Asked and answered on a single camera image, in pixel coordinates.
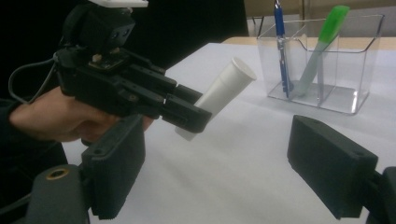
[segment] table surface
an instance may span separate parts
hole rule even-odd
[[[365,209],[360,218],[336,220],[290,167],[291,121],[296,114],[318,119],[377,155],[379,173],[394,166],[396,51],[378,52],[371,94],[357,115],[347,116],[266,97],[257,46],[236,39],[241,40],[204,46],[167,76],[205,92],[238,57],[258,79],[191,141],[175,133],[173,125],[156,120],[145,134],[146,161],[119,215],[113,220],[92,217],[92,223],[365,223]],[[85,147],[79,141],[64,147],[69,162],[79,164]]]

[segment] white cylinder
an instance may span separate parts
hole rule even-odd
[[[195,106],[211,112],[210,119],[213,119],[251,81],[256,79],[254,72],[242,60],[233,57],[232,62],[213,81]],[[196,135],[178,127],[176,127],[176,132],[189,141]]]

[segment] clear plastic organizer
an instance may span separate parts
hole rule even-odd
[[[277,38],[276,28],[271,26],[258,37],[268,96],[358,113],[370,92],[383,20],[383,15],[347,17],[324,50],[316,45],[325,20],[285,21],[284,38]],[[284,48],[286,78],[281,73],[279,46]],[[303,78],[306,70],[315,76],[313,80]]]

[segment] hand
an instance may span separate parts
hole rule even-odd
[[[74,97],[63,95],[59,87],[43,94],[30,105],[18,106],[9,116],[14,127],[33,138],[60,142],[79,138],[94,142],[119,119]],[[151,122],[152,119],[144,118],[144,130]]]

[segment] blue pen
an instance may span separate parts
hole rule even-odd
[[[285,26],[283,24],[283,12],[282,7],[278,0],[275,0],[274,7],[275,15],[275,26],[276,26],[276,40],[277,48],[279,49],[280,58],[280,75],[282,78],[283,92],[286,93],[286,97],[289,98],[289,93],[292,90],[292,84],[289,80],[288,65],[286,64],[286,51],[285,51]]]

